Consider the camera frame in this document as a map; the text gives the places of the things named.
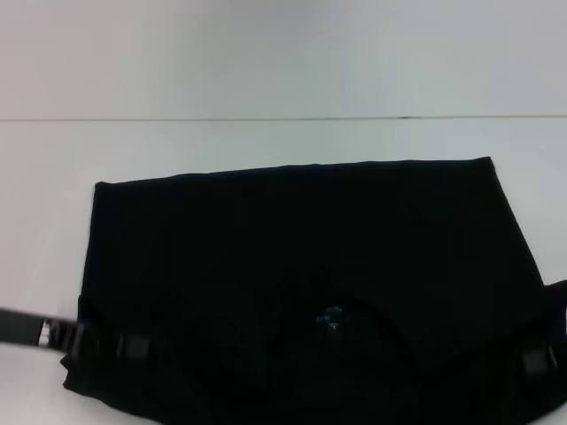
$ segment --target white wall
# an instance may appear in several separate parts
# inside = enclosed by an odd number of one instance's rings
[[[95,182],[284,164],[492,156],[544,281],[567,278],[567,119],[191,121],[567,114],[562,12],[0,0],[0,307],[76,315]],[[1,345],[0,376],[2,423],[144,422],[63,390],[55,353]]]

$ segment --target black fabric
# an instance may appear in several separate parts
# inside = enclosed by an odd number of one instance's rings
[[[567,399],[518,372],[563,341],[549,288],[489,158],[101,182],[79,319],[152,361],[65,386],[164,423],[526,423]]]

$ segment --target white surface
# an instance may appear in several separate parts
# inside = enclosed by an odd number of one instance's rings
[[[0,123],[0,306],[76,315],[95,182],[406,158],[492,156],[552,283],[567,278],[566,139],[567,120],[553,119]],[[57,360],[0,346],[0,423],[139,421],[65,391]]]
[[[564,0],[1,0],[0,118],[567,114]]]

